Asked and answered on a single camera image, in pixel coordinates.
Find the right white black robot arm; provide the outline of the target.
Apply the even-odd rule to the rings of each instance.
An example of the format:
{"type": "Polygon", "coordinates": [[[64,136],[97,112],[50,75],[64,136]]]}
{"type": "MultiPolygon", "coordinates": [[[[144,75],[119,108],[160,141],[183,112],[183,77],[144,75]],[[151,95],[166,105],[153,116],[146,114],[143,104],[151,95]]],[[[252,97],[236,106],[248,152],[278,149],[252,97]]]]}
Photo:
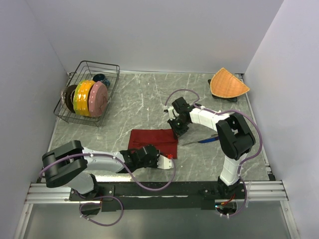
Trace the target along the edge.
{"type": "Polygon", "coordinates": [[[217,113],[202,105],[190,105],[183,97],[164,106],[168,114],[167,121],[176,138],[189,130],[188,125],[198,124],[217,132],[220,147],[225,155],[223,168],[218,177],[218,193],[222,198],[230,198],[236,191],[240,180],[241,163],[255,145],[255,137],[246,123],[244,116],[238,112],[217,113]]]}

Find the dark red cloth napkin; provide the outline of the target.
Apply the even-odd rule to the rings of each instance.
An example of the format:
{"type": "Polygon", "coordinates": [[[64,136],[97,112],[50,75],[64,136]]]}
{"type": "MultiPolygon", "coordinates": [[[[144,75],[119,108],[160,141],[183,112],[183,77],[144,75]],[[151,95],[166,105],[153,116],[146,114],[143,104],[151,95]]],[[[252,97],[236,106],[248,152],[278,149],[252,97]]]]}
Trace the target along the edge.
{"type": "Polygon", "coordinates": [[[131,130],[128,149],[140,149],[154,145],[164,155],[177,159],[178,139],[172,129],[133,129],[131,130]]]}

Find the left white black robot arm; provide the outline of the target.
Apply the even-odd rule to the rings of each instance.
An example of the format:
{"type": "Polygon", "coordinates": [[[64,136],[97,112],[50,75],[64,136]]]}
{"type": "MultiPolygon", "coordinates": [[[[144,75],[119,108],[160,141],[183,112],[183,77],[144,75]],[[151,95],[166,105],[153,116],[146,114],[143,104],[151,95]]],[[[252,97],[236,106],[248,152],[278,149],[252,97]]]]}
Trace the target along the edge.
{"type": "Polygon", "coordinates": [[[113,173],[134,172],[140,168],[157,168],[160,151],[153,145],[115,153],[94,151],[82,146],[79,140],[70,141],[42,156],[46,186],[68,186],[87,200],[99,194],[96,177],[88,171],[105,170],[113,173]]]}

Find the blue handled knife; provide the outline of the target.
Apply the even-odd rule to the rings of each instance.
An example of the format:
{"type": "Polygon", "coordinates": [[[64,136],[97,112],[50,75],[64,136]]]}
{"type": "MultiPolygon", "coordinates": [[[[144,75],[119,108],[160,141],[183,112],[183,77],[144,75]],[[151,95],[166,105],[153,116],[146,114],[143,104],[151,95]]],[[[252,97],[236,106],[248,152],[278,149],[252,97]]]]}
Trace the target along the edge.
{"type": "Polygon", "coordinates": [[[219,136],[217,134],[212,134],[208,138],[188,142],[188,143],[183,144],[182,146],[191,145],[191,144],[195,144],[195,143],[205,144],[205,143],[210,143],[210,142],[214,142],[214,141],[218,141],[218,140],[219,140],[219,136]]]}

